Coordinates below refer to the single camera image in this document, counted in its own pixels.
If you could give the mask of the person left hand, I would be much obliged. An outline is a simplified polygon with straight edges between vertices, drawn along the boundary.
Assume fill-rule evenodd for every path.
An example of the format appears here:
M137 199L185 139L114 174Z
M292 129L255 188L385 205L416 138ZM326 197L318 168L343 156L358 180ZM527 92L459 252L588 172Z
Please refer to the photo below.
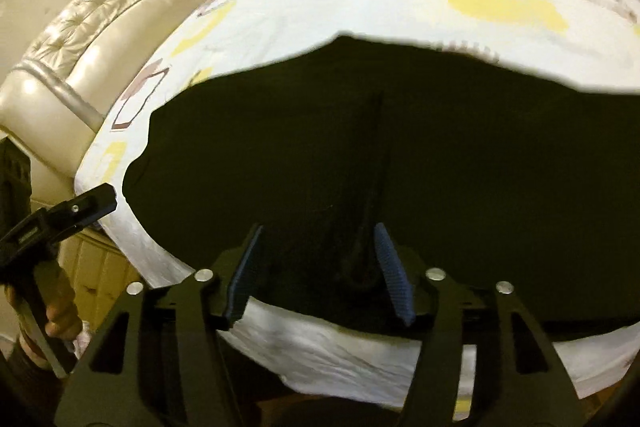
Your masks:
M75 291L58 262L37 265L38 282L44 283L40 295L46 306L44 332L48 337L74 341L82 331L82 321L75 305Z

